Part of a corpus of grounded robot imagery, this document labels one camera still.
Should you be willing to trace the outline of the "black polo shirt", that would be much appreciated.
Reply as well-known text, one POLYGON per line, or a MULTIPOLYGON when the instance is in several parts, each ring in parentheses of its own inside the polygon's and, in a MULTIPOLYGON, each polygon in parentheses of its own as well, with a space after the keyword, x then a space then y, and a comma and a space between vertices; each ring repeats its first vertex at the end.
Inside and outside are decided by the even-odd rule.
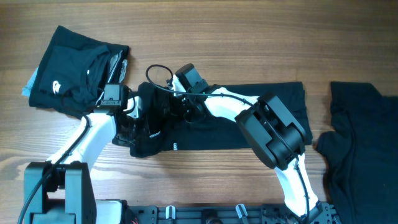
MULTIPOLYGON (((271 92, 279 97, 304 128, 306 144, 312 143, 305 90, 300 82, 228 85, 226 89, 246 96, 261 96, 271 92)), ((141 83, 133 93, 142 100, 140 126, 136 145, 130 149, 132 157, 149 157, 162 151, 220 150, 247 148, 242 132, 236 123, 226 118, 214 117, 206 112, 199 122, 187 122, 178 111, 180 102, 166 91, 148 82, 141 83)))

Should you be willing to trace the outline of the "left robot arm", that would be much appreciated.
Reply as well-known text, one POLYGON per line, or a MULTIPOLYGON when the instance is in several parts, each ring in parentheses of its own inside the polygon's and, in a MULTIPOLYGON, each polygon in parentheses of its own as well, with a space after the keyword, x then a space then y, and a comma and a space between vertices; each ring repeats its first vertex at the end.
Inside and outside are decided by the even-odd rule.
POLYGON ((92 169, 101 151, 117 135, 117 119, 126 116, 130 89, 107 84, 104 98, 83 113, 74 135, 44 162, 24 172, 24 205, 19 223, 136 223, 125 200, 95 199, 92 169))

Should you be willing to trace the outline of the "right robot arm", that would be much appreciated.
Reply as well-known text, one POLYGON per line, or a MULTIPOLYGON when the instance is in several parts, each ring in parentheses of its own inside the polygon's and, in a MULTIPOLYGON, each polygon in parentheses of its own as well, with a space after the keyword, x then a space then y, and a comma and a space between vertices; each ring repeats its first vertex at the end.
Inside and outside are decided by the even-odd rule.
POLYGON ((191 63, 172 75, 170 89, 212 116, 236 123, 258 159, 275 170, 293 217, 300 223, 316 219, 320 207, 305 168, 306 133, 276 95, 247 96, 209 86, 191 63))

